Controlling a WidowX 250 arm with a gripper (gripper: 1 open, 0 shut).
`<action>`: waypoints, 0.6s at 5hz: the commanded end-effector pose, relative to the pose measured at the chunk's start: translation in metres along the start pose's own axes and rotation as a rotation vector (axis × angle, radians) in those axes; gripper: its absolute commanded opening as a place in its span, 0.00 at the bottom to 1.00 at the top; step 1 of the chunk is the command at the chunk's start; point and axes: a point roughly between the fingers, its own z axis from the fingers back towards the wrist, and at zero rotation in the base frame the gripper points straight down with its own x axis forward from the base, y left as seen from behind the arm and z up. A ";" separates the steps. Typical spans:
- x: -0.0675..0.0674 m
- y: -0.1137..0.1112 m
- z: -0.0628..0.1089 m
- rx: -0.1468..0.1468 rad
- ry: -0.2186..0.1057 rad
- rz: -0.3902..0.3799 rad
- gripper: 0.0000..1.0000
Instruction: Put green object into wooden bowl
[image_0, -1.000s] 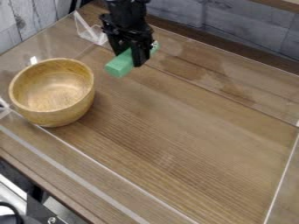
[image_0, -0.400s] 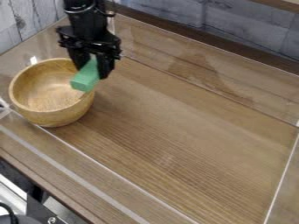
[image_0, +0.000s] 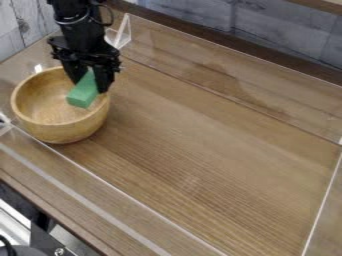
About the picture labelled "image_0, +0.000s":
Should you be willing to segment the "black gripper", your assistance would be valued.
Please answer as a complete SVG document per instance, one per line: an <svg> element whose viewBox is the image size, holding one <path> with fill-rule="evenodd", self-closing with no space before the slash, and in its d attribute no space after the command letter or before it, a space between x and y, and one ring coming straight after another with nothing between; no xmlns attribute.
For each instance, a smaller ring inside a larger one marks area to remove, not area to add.
<svg viewBox="0 0 342 256"><path fill-rule="evenodd" d="M61 35L50 37L52 56L62 64L64 71L77 83L92 68L98 93L105 93L118 71L118 50L104 40L104 22L100 16L54 16Z"/></svg>

